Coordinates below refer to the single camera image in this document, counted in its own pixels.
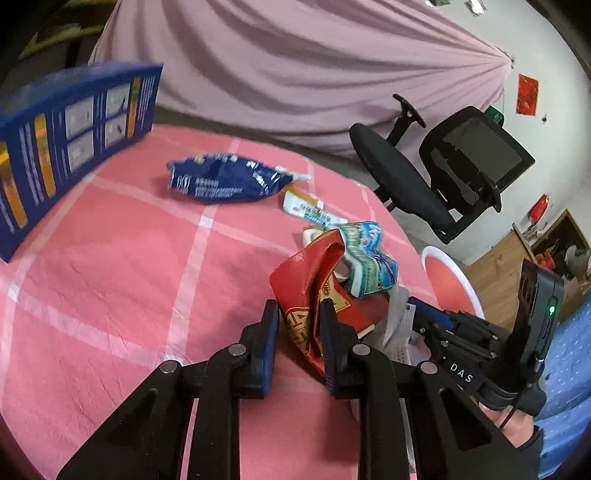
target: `blue plastic bag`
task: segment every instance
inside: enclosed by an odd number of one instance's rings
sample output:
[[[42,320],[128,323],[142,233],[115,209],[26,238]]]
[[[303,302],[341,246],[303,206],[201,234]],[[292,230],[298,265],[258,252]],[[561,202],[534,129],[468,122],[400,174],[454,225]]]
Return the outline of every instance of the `blue plastic bag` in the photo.
[[[206,154],[168,162],[171,190],[194,196],[204,203],[251,202],[278,193],[306,174],[271,168],[234,154]]]

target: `mesh chair backrest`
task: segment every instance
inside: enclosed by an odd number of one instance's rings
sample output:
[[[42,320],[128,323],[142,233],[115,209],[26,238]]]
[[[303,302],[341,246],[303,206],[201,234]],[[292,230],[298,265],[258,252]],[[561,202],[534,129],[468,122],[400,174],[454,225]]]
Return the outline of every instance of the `mesh chair backrest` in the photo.
[[[419,155],[436,186],[452,204],[474,205],[484,191],[479,172],[505,190],[535,160],[479,109],[468,106],[434,127]]]

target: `curtain fold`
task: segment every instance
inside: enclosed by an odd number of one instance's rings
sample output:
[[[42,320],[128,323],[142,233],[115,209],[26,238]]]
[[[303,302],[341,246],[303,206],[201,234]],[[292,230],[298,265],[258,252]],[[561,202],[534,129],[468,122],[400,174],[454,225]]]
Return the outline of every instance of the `curtain fold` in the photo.
[[[511,60],[421,0],[120,0],[91,61],[164,63],[166,108],[352,154],[399,93],[428,128],[497,100]],[[417,157],[427,130],[401,144]]]

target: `checkered tablecloth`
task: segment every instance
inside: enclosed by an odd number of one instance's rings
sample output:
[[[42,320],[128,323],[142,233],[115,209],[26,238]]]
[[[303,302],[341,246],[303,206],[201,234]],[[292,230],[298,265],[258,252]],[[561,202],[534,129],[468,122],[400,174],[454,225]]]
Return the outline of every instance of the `checkered tablecloth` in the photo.
[[[0,265],[0,411],[47,479],[164,359],[207,359],[258,322],[269,273],[305,221],[280,198],[203,206],[167,190],[166,162],[232,152],[310,173],[298,187],[350,221],[375,220],[400,283],[437,304],[396,221],[365,186],[289,151],[154,127],[87,176]],[[358,424],[282,335],[265,401],[241,403],[245,480],[356,477]]]

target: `black chair seat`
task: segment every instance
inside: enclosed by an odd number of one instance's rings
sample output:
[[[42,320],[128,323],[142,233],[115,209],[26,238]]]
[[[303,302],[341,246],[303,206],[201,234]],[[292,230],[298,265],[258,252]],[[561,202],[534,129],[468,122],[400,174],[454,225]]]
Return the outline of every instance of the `black chair seat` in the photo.
[[[362,124],[354,124],[349,136],[357,155],[397,208],[419,216],[442,232],[455,225],[441,200],[395,147]]]

